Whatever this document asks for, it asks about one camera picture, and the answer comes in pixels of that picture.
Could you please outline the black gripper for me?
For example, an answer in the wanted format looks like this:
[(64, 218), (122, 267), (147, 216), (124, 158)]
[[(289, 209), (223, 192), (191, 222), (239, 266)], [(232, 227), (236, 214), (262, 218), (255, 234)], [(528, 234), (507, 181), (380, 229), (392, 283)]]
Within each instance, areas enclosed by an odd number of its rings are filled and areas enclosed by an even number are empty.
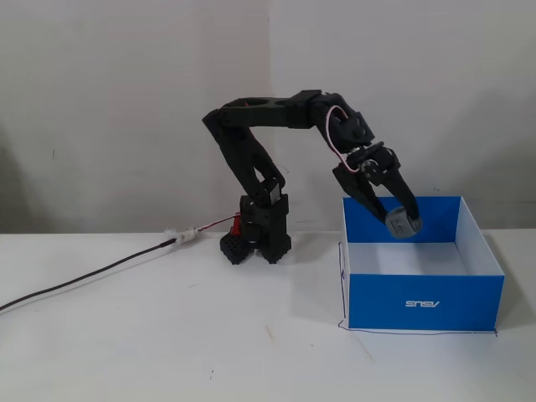
[(382, 224), (385, 224), (387, 211), (370, 184), (387, 188), (405, 208), (410, 219), (420, 217), (416, 198), (399, 172), (397, 156), (383, 142), (356, 148), (332, 172), (343, 191)]

